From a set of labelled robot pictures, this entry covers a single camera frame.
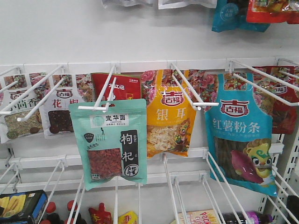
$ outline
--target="bottle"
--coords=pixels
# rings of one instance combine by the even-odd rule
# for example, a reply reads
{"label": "bottle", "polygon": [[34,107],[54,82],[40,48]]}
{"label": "bottle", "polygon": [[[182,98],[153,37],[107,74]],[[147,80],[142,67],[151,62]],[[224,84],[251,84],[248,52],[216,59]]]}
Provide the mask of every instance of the bottle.
{"label": "bottle", "polygon": [[[71,200],[67,203],[67,209],[68,211],[71,211],[71,208],[74,204],[74,200]],[[75,209],[74,209],[74,213],[72,215],[72,217],[74,218],[75,215],[76,215],[76,211],[77,211],[77,204],[75,205]],[[81,214],[80,212],[78,213],[78,217],[77,217],[77,220],[76,220],[76,224],[87,224],[86,221],[81,217]]]}
{"label": "bottle", "polygon": [[63,224],[63,220],[60,219],[59,215],[55,212],[56,205],[54,202],[50,202],[46,209],[47,217],[51,224]]}
{"label": "bottle", "polygon": [[[268,224],[273,221],[271,215],[264,215],[257,211],[247,211],[248,218],[252,221],[250,224]],[[241,212],[237,212],[237,215],[242,224],[249,224]],[[233,213],[223,214],[223,218],[226,224],[238,224],[238,221]]]}

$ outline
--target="food package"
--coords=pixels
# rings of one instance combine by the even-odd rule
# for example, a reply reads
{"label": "food package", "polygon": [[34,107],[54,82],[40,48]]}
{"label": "food package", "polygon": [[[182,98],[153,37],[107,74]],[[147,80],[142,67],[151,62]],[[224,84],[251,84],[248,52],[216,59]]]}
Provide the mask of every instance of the food package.
{"label": "food package", "polygon": [[212,31],[222,32],[237,28],[264,32],[270,24],[246,22],[249,0],[218,0]]}
{"label": "food package", "polygon": [[[276,196],[269,155],[272,117],[256,104],[253,87],[233,74],[215,76],[219,105],[205,112],[209,151],[228,183]],[[253,74],[237,74],[253,82]]]}
{"label": "food package", "polygon": [[138,216],[133,211],[118,217],[118,224],[138,224]]}
{"label": "food package", "polygon": [[217,0],[159,0],[158,8],[181,8],[188,5],[202,5],[208,8],[216,8]]}
{"label": "food package", "polygon": [[[92,80],[96,98],[98,98],[101,90],[103,89],[107,77],[107,73],[92,73]],[[141,81],[139,77],[114,74],[110,78],[109,85],[106,88],[102,100],[108,100],[109,92],[111,90],[111,85],[114,78],[116,78],[116,81],[113,89],[112,100],[141,98]]]}
{"label": "food package", "polygon": [[45,139],[62,138],[73,132],[69,104],[91,102],[93,84],[90,74],[53,75],[49,78],[51,88],[61,78],[64,81],[40,107]]}
{"label": "food package", "polygon": [[188,156],[196,111],[172,79],[189,92],[176,70],[151,70],[142,74],[142,98],[147,103],[147,156],[162,152]]}
{"label": "food package", "polygon": [[99,210],[89,208],[88,211],[93,224],[112,224],[111,213],[105,211],[104,203],[99,204]]}
{"label": "food package", "polygon": [[94,103],[69,105],[87,190],[114,176],[147,181],[145,100],[116,100],[113,104],[107,112],[78,109]]}
{"label": "food package", "polygon": [[[298,75],[299,67],[264,66],[255,68],[268,74],[271,74],[272,76],[279,78],[285,82],[288,82],[292,85],[298,86],[299,84],[298,79],[280,73],[280,71],[282,71],[291,73],[293,75]],[[266,79],[267,88],[272,87],[272,89],[274,89],[273,93],[275,93],[275,95],[291,103],[299,102],[299,95],[294,89],[287,87],[279,82],[273,81],[269,78]],[[297,109],[295,107],[288,106],[280,102],[279,100],[275,100],[271,116],[273,117],[273,134],[292,134],[294,132],[297,120]]]}
{"label": "food package", "polygon": [[[44,72],[41,72],[33,74],[4,75],[0,77],[0,84],[2,87],[18,81],[17,84],[0,94],[0,110],[12,103],[45,75]],[[42,121],[38,110],[27,121],[18,122],[17,118],[25,117],[43,98],[47,88],[47,82],[42,83],[40,87],[31,91],[24,99],[13,106],[11,109],[12,115],[0,117],[1,143],[5,143],[20,136],[42,132]]]}
{"label": "food package", "polygon": [[0,195],[0,223],[36,224],[40,220],[48,197],[43,190]]}
{"label": "food package", "polygon": [[[220,224],[217,221],[216,214],[213,209],[201,210],[201,211],[189,211],[187,212],[188,221],[190,224]],[[178,214],[180,220],[179,224],[187,224],[184,221],[184,216],[182,213]]]}
{"label": "food package", "polygon": [[289,0],[250,0],[247,22],[299,24],[299,12]]}
{"label": "food package", "polygon": [[135,6],[135,5],[146,5],[152,6],[154,0],[102,0],[102,5],[106,8],[109,4],[117,4],[121,6]]}

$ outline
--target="display rack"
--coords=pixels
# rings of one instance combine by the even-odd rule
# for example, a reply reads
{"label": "display rack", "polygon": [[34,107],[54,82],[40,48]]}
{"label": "display rack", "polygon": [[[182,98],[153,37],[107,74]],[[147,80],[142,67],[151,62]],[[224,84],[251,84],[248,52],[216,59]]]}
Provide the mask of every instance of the display rack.
{"label": "display rack", "polygon": [[[32,88],[30,88],[30,90],[26,91],[24,94],[19,96],[16,99],[16,101],[14,101],[10,105],[6,106],[3,110],[1,110],[0,114],[1,115],[10,114],[10,111],[9,111],[10,108],[12,108],[18,101],[23,99],[26,96],[26,94],[28,94],[30,91],[32,91],[33,89],[38,87],[44,80],[46,80],[47,78],[49,78],[50,76],[55,74],[55,72],[57,72],[59,69],[62,69],[62,68],[64,69],[63,72],[67,71],[68,73],[76,73],[76,74],[88,73],[88,72],[98,72],[98,71],[109,72],[108,78],[104,85],[105,87],[108,86],[108,84],[110,82],[110,78],[114,72],[140,72],[140,71],[145,71],[145,70],[175,68],[178,71],[180,77],[183,79],[183,81],[186,82],[190,91],[192,92],[192,94],[195,96],[195,98],[197,100],[197,102],[192,102],[191,99],[188,99],[189,103],[195,110],[199,111],[202,107],[215,106],[217,104],[216,103],[204,103],[201,100],[200,96],[193,90],[193,88],[188,83],[188,81],[186,79],[184,79],[185,77],[180,72],[180,70],[186,70],[186,69],[219,70],[219,69],[221,69],[221,70],[227,70],[229,72],[233,72],[234,69],[246,68],[246,69],[252,70],[254,72],[257,72],[261,75],[264,75],[266,77],[269,77],[270,76],[269,74],[260,72],[256,69],[254,69],[252,66],[275,65],[281,61],[284,61],[286,63],[292,62],[289,59],[268,57],[268,58],[238,58],[238,59],[190,60],[190,61],[170,60],[170,61],[156,61],[156,62],[107,62],[107,63],[58,63],[58,64],[2,65],[2,66],[0,66],[0,71],[3,71],[3,72],[1,72],[0,75],[13,74],[14,70],[17,70],[17,71],[23,72],[23,73],[38,72],[41,70],[45,70],[45,71],[51,70],[52,72],[50,72],[48,75],[46,75],[37,84],[32,86]],[[283,83],[280,79],[276,80],[272,76],[270,76],[269,78],[274,79],[275,81],[279,81],[280,83],[286,85],[286,83]],[[179,84],[179,82],[177,81],[175,76],[173,76],[173,79],[176,81],[178,86],[182,89],[183,93],[187,96],[188,95],[187,92]],[[63,80],[60,80],[60,82],[57,85],[55,85],[54,88],[51,89],[50,93],[48,93],[47,96],[52,94],[55,91],[55,88],[57,88],[62,81]],[[246,79],[244,81],[249,84],[252,84],[250,81],[248,81]],[[114,85],[115,85],[115,79],[113,80],[112,88],[109,93],[110,98],[113,93]],[[292,86],[291,88],[295,89],[296,91],[299,90],[299,88],[297,86]],[[107,111],[108,105],[106,105],[105,107],[99,107],[101,99],[102,99],[102,95],[104,94],[105,90],[106,90],[105,88],[102,89],[100,96],[98,97],[94,107],[80,108],[80,109]],[[296,103],[286,102],[284,99],[279,98],[276,95],[275,95],[275,98],[277,100],[280,100],[281,102],[286,103],[289,106],[298,106],[299,105],[299,102],[296,102]],[[41,104],[46,101],[46,99],[44,101],[40,101],[40,103],[38,105],[36,105],[36,107],[33,109],[34,110],[33,112],[35,112],[38,109],[38,107],[41,106]],[[18,118],[18,122],[22,122],[22,121],[26,120],[27,118],[28,117]],[[285,196],[288,196],[289,195],[288,191],[291,191],[292,194],[296,195],[296,192],[294,190],[291,190],[291,187],[288,185],[287,182],[289,182],[290,176],[292,174],[292,169],[294,169],[294,167],[295,167],[294,164],[296,161],[296,157],[298,156],[299,150],[298,150],[298,147],[295,147],[294,150],[290,149],[290,151],[292,152],[292,153],[290,153],[290,155],[292,156],[291,163],[289,162],[290,155],[285,154],[285,149],[284,149],[283,155],[280,155],[283,152],[283,147],[284,147],[283,143],[285,144],[285,141],[282,143],[282,140],[286,140],[286,139],[287,139],[287,137],[282,136],[282,135],[273,135],[272,146],[269,151],[273,158],[273,165],[275,166],[276,164],[278,164],[278,171],[276,171],[276,167],[273,167],[273,170],[277,176],[276,184],[279,188],[278,198],[273,199],[269,196],[261,197],[261,203],[260,203],[258,210],[259,211],[264,210],[264,207],[266,205],[265,198],[267,198],[267,201],[269,203],[271,203],[272,206],[274,207],[272,209],[272,215],[274,214],[274,223],[280,224],[280,223],[282,223],[281,220],[284,219],[288,224],[290,224],[290,222],[286,218],[286,214],[289,214],[295,220],[295,222],[299,224],[298,220],[296,218],[294,218],[294,216],[286,208],[285,198],[282,198],[280,195],[280,194],[284,194]],[[10,156],[5,159],[0,160],[0,169],[2,169],[4,171],[3,175],[0,178],[0,181],[5,176],[7,176],[11,170],[14,170],[14,174],[10,178],[10,180],[7,183],[0,184],[1,193],[11,193],[11,192],[16,192],[16,191],[21,192],[21,191],[28,191],[28,190],[35,190],[35,189],[44,189],[45,191],[51,190],[51,193],[49,196],[49,201],[50,201],[55,190],[60,191],[60,190],[76,189],[77,193],[75,196],[75,203],[79,199],[78,209],[77,209],[77,213],[75,216],[75,219],[76,219],[78,216],[78,212],[80,210],[83,195],[85,194],[83,177],[81,179],[67,179],[67,180],[61,180],[61,177],[62,177],[63,172],[65,170],[67,170],[68,167],[79,166],[80,169],[82,169],[82,167],[81,167],[82,163],[81,163],[80,156],[78,154],[64,154],[64,155],[53,154],[52,156],[45,156],[45,157],[42,157],[42,156],[28,157],[28,158],[26,158],[24,156],[16,157],[14,151],[20,150],[18,148],[18,146],[20,145],[19,141],[22,141],[22,140],[19,140],[19,139],[12,140],[8,144],[6,144],[6,148],[9,149]],[[217,181],[220,189],[222,190],[223,194],[225,195],[225,198],[227,199],[232,212],[235,214],[239,223],[241,223],[241,221],[240,221],[239,217],[236,215],[237,211],[241,211],[243,213],[243,215],[246,217],[247,221],[250,223],[250,219],[248,218],[248,216],[245,212],[245,209],[243,208],[242,204],[239,202],[238,197],[234,193],[234,190],[231,188],[231,186],[226,181],[220,168],[217,166],[216,162],[211,157],[210,153],[208,152],[208,148],[206,146],[191,147],[189,150],[188,158],[181,158],[179,156],[172,155],[172,154],[161,154],[160,156],[155,156],[154,158],[150,159],[152,161],[160,161],[161,163],[163,163],[164,171],[163,172],[160,171],[158,173],[157,172],[154,172],[154,173],[149,172],[148,173],[148,184],[168,183],[172,206],[173,206],[174,217],[175,217],[176,221],[178,222],[179,219],[178,219],[178,209],[176,206],[175,194],[174,194],[174,190],[172,187],[173,185],[176,190],[177,199],[179,201],[180,209],[181,209],[181,212],[183,213],[184,220],[186,223],[189,223],[187,220],[185,205],[183,202],[184,197],[181,194],[181,190],[180,190],[180,186],[179,186],[180,182],[202,182],[202,185],[206,191],[206,195],[210,199],[211,206],[213,207],[215,213],[217,214],[218,220],[224,221],[223,216],[221,214],[219,203],[217,202],[217,199],[214,196],[214,192],[213,192],[212,188],[210,187],[210,182],[212,180],[210,180],[207,177],[209,170],[205,169],[205,170],[180,171],[180,172],[169,171],[168,163],[167,163],[168,160],[178,160],[178,161],[186,160],[187,161],[189,159],[206,159],[206,163],[208,164],[208,167],[211,169],[211,171],[213,173],[214,173],[214,171],[212,169],[210,162],[212,161],[215,164],[218,172],[220,173],[222,179],[225,182],[225,185],[224,185],[225,188],[223,187],[223,183],[221,183],[218,178],[216,178],[217,179],[216,181]],[[287,173],[284,173],[284,169],[281,168],[281,167],[283,167],[283,165],[279,164],[279,161],[288,161],[288,164],[291,164],[291,166],[293,166],[293,167],[291,169],[288,169]],[[52,168],[52,167],[54,167],[54,170],[51,173],[48,181],[46,181],[46,182],[37,182],[37,181],[22,182],[21,181],[20,171],[24,171],[26,169],[30,170],[32,168]],[[57,169],[59,167],[61,168],[61,172],[59,173],[59,175],[55,181],[51,181],[54,174],[57,173]],[[121,177],[115,177],[111,181],[99,186],[99,188],[115,187],[114,223],[117,223],[117,215],[118,215],[118,191],[119,191],[118,187],[119,186],[130,186],[130,185],[135,185],[135,183],[124,180]],[[139,192],[139,218],[140,218],[139,223],[140,224],[142,223],[141,202],[140,202],[141,201],[140,200],[141,189],[142,189],[142,186],[139,184],[138,192]],[[232,200],[231,198],[233,198],[233,200],[235,200],[237,207],[235,207],[235,205],[233,205],[233,203],[231,203],[231,200]],[[72,213],[74,212],[75,203],[73,204],[73,208],[71,210],[71,213],[69,214],[67,224],[69,224],[71,221],[70,218],[72,217]]]}

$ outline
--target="red logo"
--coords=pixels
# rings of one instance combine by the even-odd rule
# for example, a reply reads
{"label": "red logo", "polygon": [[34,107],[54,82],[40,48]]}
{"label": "red logo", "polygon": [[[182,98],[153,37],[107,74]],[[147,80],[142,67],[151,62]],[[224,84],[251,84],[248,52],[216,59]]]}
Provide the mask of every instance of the red logo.
{"label": "red logo", "polygon": [[247,107],[249,101],[238,101],[236,99],[233,99],[221,100],[221,103],[222,105],[220,111],[230,117],[242,117],[249,114],[249,109]]}
{"label": "red logo", "polygon": [[167,106],[177,106],[184,102],[184,97],[182,92],[170,91],[170,92],[161,92],[161,94],[163,96],[161,103]]}
{"label": "red logo", "polygon": [[276,86],[275,86],[275,94],[279,95],[279,94],[283,94],[283,93],[286,93],[288,92],[288,88],[281,84],[281,83],[277,83]]}
{"label": "red logo", "polygon": [[67,89],[63,89],[63,90],[56,90],[56,96],[66,99],[66,98],[70,98],[73,96],[73,93],[71,92],[71,90],[67,90]]}

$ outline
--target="red bottle cap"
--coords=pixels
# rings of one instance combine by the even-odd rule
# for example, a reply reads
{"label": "red bottle cap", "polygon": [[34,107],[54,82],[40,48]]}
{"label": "red bottle cap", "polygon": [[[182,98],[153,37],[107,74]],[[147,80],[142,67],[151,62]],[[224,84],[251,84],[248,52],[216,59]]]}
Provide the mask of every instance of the red bottle cap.
{"label": "red bottle cap", "polygon": [[74,222],[74,218],[71,218],[70,224],[73,224],[73,222]]}
{"label": "red bottle cap", "polygon": [[72,208],[73,204],[74,204],[74,200],[71,200],[71,201],[69,201],[69,202],[67,203],[67,210],[68,210],[68,211],[71,211],[71,208]]}
{"label": "red bottle cap", "polygon": [[51,224],[51,222],[48,219],[46,219],[41,221],[40,224]]}
{"label": "red bottle cap", "polygon": [[46,209],[46,212],[47,213],[52,213],[52,212],[54,212],[56,210],[56,205],[55,205],[55,203],[54,202],[50,202],[49,204],[48,204],[48,207],[47,207],[47,209]]}

